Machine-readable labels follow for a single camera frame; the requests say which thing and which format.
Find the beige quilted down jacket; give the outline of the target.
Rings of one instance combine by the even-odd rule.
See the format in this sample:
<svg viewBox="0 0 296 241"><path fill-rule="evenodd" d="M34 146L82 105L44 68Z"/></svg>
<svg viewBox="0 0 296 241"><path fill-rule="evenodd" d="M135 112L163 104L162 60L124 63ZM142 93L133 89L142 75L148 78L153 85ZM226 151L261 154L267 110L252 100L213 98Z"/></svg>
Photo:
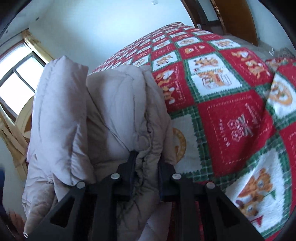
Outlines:
<svg viewBox="0 0 296 241"><path fill-rule="evenodd" d="M113 174L137 151L132 198L117 209L119 240L166 240L171 204L162 204L158 162L174 165L171 118L148 65L88 74L66 56L48 63L34 96L22 203L29 236L83 181Z"/></svg>

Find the red patchwork bear bedspread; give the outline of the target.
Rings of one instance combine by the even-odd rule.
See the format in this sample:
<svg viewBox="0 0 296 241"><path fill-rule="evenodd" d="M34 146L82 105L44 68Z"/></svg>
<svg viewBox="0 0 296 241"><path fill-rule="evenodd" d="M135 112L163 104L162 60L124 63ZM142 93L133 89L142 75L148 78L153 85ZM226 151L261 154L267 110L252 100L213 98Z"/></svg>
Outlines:
<svg viewBox="0 0 296 241"><path fill-rule="evenodd" d="M96 71L152 67L173 120L176 171L216 183L265 240L295 210L295 57L174 22Z"/></svg>

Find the cream wooden headboard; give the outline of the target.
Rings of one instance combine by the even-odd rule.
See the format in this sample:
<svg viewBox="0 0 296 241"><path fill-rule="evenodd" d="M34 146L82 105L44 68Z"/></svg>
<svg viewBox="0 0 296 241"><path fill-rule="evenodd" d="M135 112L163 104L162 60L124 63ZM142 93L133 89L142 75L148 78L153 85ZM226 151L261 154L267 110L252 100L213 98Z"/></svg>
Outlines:
<svg viewBox="0 0 296 241"><path fill-rule="evenodd" d="M21 131L24 138L26 139L30 139L31 137L33 102L34 102L34 96L32 96L28 100L28 102L23 106L15 122L16 126Z"/></svg>

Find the grey fluffy cloth pile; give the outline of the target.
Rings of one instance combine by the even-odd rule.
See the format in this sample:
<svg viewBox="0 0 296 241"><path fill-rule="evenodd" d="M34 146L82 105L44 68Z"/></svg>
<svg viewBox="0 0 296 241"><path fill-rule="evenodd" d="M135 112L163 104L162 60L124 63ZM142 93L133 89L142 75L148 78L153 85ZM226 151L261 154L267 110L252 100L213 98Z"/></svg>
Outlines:
<svg viewBox="0 0 296 241"><path fill-rule="evenodd" d="M276 57L279 58L295 58L295 55L287 48L281 48L278 51L276 51Z"/></svg>

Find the yellow patterned curtain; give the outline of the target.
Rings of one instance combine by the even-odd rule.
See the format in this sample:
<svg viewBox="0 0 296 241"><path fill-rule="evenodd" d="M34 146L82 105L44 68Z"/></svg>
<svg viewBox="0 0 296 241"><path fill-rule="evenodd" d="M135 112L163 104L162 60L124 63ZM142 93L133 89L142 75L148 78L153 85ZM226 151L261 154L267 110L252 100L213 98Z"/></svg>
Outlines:
<svg viewBox="0 0 296 241"><path fill-rule="evenodd" d="M37 40L28 29L23 30L21 32L21 35L27 46L33 52L35 52L37 56L41 58L46 64L54 60L54 57L52 57L52 55L48 51L46 51L41 42Z"/></svg>

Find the brown wooden door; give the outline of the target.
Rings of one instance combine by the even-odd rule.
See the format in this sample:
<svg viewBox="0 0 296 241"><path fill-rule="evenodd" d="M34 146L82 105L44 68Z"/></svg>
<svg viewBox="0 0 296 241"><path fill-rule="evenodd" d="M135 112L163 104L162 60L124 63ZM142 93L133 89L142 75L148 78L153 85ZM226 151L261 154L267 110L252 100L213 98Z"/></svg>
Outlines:
<svg viewBox="0 0 296 241"><path fill-rule="evenodd" d="M225 33L258 46L256 27L247 1L215 0L211 4Z"/></svg>

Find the window with frame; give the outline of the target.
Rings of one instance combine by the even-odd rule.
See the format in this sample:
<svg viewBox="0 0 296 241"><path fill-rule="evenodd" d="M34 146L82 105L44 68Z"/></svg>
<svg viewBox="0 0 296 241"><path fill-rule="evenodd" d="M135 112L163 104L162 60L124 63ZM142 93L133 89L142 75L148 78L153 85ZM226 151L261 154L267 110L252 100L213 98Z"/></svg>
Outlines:
<svg viewBox="0 0 296 241"><path fill-rule="evenodd" d="M1 54L1 105L13 120L34 96L45 65L24 41Z"/></svg>

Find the dark brown door frame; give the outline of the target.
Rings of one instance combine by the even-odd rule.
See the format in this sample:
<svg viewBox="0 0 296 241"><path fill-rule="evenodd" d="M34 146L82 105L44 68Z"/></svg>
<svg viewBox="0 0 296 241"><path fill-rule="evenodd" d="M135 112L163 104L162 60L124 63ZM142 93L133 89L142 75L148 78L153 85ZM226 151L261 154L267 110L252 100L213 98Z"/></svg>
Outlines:
<svg viewBox="0 0 296 241"><path fill-rule="evenodd" d="M195 27L209 32L225 35L222 22L211 1L181 0Z"/></svg>

